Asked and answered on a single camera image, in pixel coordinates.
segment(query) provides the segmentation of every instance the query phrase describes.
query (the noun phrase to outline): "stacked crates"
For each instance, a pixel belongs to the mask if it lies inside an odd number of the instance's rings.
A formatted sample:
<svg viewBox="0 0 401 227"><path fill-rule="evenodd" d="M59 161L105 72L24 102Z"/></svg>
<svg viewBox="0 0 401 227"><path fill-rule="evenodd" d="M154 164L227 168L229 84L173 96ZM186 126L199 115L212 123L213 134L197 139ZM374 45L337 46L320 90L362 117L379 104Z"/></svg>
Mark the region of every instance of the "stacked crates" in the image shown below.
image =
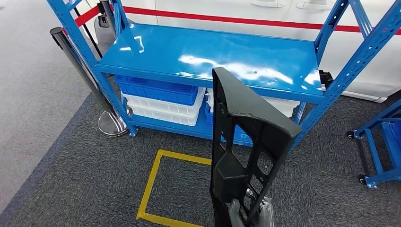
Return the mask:
<svg viewBox="0 0 401 227"><path fill-rule="evenodd" d="M115 75L121 94L135 115L195 126L206 89L190 85Z"/></svg>
<svg viewBox="0 0 401 227"><path fill-rule="evenodd" d="M206 105L205 108L206 122L209 124L213 124L213 107L214 107L213 89L208 88L207 96L208 96L207 100L208 104ZM298 101L279 99L279 98L270 98L270 97L263 97L263 98L267 102L269 102L272 106L274 106L276 109L280 110L287 117L292 117L294 108L297 107L300 103ZM235 133L236 134L239 133L242 139L248 137L248 135L238 125L235 127Z"/></svg>

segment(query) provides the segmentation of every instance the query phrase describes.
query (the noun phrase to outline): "blue metal shelf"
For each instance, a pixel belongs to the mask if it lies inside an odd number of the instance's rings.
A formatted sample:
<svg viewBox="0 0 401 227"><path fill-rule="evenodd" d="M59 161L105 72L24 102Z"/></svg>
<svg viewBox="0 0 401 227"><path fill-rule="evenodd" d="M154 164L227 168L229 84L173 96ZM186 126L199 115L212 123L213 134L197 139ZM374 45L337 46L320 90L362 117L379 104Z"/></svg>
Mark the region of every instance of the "blue metal shelf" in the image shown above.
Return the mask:
<svg viewBox="0 0 401 227"><path fill-rule="evenodd" d="M314 43L304 40L130 24L96 68L212 87L211 70L218 66L260 95L279 91L291 93L294 100L323 98Z"/></svg>
<svg viewBox="0 0 401 227"><path fill-rule="evenodd" d="M199 110L198 120L195 126L188 126L183 124L177 124L172 122L166 122L154 118L148 118L143 116L134 115L131 117L131 120L128 122L134 126L168 131L173 133L179 133L183 135L195 136L205 139L212 139L213 138L213 125L208 124L206 122L206 100L203 100L202 106ZM235 132L234 134L234 143L239 145L245 146L252 146L253 143L251 139L248 138L241 138L241 133Z"/></svg>
<svg viewBox="0 0 401 227"><path fill-rule="evenodd" d="M202 110L199 125L191 128L138 116L130 119L107 80L107 73L212 87L211 70L220 66L259 95L303 102L296 115L302 132L294 141L294 147L401 26L401 0L395 0L372 29L359 0L337 0L314 42L129 24L121 0L109 0L115 8L117 22L114 22L113 16L109 19L117 26L118 38L98 61L70 14L71 7L79 0L71 0L67 4L62 0L47 1L107 99L124 122L129 122L127 125L132 136L137 133L135 126L142 126L210 139L211 127L201 124L205 117ZM350 3L365 40L322 92L318 65L329 37ZM307 116L301 118L305 103L314 105Z"/></svg>
<svg viewBox="0 0 401 227"><path fill-rule="evenodd" d="M373 164L376 168L376 175L364 176L369 188L377 188L377 184L390 180L401 180L401 99L393 103L383 112L374 117L371 121L353 131L353 137L361 139L366 135L366 140L370 148ZM371 131L378 129L382 131L383 139L386 143L387 151L392 162L392 169L384 171L379 155L377 153L375 141Z"/></svg>

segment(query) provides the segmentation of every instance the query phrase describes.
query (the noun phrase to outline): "blue plastic crate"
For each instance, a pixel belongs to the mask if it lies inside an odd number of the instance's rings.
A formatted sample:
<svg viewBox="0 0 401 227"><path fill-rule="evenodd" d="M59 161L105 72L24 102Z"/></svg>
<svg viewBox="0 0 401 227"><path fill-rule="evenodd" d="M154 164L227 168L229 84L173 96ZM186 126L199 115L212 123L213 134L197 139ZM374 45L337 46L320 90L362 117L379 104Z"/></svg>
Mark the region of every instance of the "blue plastic crate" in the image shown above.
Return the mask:
<svg viewBox="0 0 401 227"><path fill-rule="evenodd" d="M398 143L398 146L401 148L401 122L395 122L391 125L391 131Z"/></svg>
<svg viewBox="0 0 401 227"><path fill-rule="evenodd" d="M206 105L205 114L206 114L206 123L213 124L213 114L210 112L209 105ZM244 132L244 130L242 130L241 127L239 127L238 125L235 127L235 131L239 133L240 138L242 139L249 138L249 136Z"/></svg>
<svg viewBox="0 0 401 227"><path fill-rule="evenodd" d="M183 105L193 105L198 93L197 86L152 79L115 75L114 81L120 86L121 92L124 94Z"/></svg>
<svg viewBox="0 0 401 227"><path fill-rule="evenodd" d="M206 123L213 124L213 114L210 112L209 105L206 105L205 114L206 114Z"/></svg>

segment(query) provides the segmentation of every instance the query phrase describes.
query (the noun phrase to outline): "stanchion base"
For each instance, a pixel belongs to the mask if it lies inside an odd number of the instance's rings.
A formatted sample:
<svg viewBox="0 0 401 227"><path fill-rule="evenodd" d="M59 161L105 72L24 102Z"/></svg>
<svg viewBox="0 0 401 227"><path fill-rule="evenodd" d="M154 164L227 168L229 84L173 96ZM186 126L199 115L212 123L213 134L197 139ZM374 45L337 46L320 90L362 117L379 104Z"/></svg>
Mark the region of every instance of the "stanchion base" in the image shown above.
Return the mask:
<svg viewBox="0 0 401 227"><path fill-rule="evenodd" d="M98 126L101 132L110 137L121 136L128 132L127 125L119 117L114 117L106 111L99 117Z"/></svg>

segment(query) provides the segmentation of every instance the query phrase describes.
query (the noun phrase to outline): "caster wheel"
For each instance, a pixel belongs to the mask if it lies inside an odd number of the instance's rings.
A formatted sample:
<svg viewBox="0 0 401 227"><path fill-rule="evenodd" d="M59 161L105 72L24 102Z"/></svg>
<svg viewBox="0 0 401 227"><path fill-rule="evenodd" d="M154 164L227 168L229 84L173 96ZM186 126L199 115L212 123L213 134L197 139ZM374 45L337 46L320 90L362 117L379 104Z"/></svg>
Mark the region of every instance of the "caster wheel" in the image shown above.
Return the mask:
<svg viewBox="0 0 401 227"><path fill-rule="evenodd" d="M350 138L350 139L355 139L354 131L348 131L348 132L347 132L347 136L348 136L348 138Z"/></svg>
<svg viewBox="0 0 401 227"><path fill-rule="evenodd" d="M365 175L359 175L359 182L363 185L366 185Z"/></svg>

